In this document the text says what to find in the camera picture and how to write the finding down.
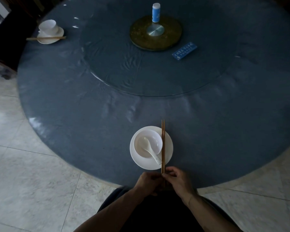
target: wooden chopsticks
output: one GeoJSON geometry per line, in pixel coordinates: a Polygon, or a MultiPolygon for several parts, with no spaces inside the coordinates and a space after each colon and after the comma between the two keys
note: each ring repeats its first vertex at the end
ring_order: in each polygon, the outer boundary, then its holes
{"type": "Polygon", "coordinates": [[[51,37],[28,37],[26,40],[52,40],[52,39],[65,39],[66,36],[51,36],[51,37]]]}
{"type": "Polygon", "coordinates": [[[165,120],[161,120],[161,130],[162,130],[162,164],[161,164],[161,173],[165,173],[165,120]]]}

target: white plate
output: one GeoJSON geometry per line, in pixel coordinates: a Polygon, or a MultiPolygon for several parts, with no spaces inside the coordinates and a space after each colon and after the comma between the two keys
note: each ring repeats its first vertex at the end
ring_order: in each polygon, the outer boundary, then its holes
{"type": "MultiPolygon", "coordinates": [[[[64,33],[65,31],[63,30],[63,28],[59,27],[58,32],[54,36],[63,36],[64,33]]],[[[46,35],[44,32],[40,32],[37,37],[51,37],[51,36],[46,35]]],[[[59,40],[60,39],[46,39],[46,40],[42,39],[42,40],[38,40],[38,42],[41,44],[52,44],[59,40]]]]}
{"type": "MultiPolygon", "coordinates": [[[[147,127],[139,129],[133,135],[131,142],[130,142],[131,157],[134,160],[134,162],[143,169],[147,169],[147,170],[160,169],[161,165],[158,165],[154,158],[143,158],[143,157],[139,156],[139,154],[136,153],[136,151],[134,149],[133,144],[134,144],[134,139],[135,139],[136,135],[140,131],[143,131],[146,129],[154,130],[157,133],[159,133],[159,135],[161,136],[161,128],[156,127],[156,126],[147,126],[147,127]]],[[[173,155],[173,142],[172,142],[170,135],[167,132],[165,132],[165,164],[167,164],[170,161],[172,155],[173,155]]]]}

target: white bowl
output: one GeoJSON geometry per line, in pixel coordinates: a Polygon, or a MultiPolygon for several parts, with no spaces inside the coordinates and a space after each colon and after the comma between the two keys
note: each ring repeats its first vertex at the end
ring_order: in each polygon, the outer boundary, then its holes
{"type": "Polygon", "coordinates": [[[149,140],[152,150],[158,155],[162,149],[162,138],[159,133],[154,130],[143,130],[137,134],[134,139],[134,149],[139,156],[143,158],[152,158],[151,154],[148,151],[145,151],[139,145],[139,139],[141,137],[146,137],[149,140]]]}

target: ceramic spoon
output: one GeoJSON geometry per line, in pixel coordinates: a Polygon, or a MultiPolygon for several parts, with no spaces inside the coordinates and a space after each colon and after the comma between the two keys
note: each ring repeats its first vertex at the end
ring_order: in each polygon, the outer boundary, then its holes
{"type": "Polygon", "coordinates": [[[155,152],[152,150],[149,140],[146,137],[142,137],[139,139],[139,145],[141,148],[143,148],[145,151],[148,151],[152,157],[154,157],[155,161],[158,165],[162,164],[161,159],[155,154],[155,152]]]}

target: white cup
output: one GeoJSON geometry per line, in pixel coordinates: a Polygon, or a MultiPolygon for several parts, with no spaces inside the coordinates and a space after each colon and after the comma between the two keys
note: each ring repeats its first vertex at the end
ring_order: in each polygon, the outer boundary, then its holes
{"type": "Polygon", "coordinates": [[[48,19],[40,23],[39,30],[44,32],[46,35],[54,36],[57,34],[59,27],[55,20],[48,19]]]}

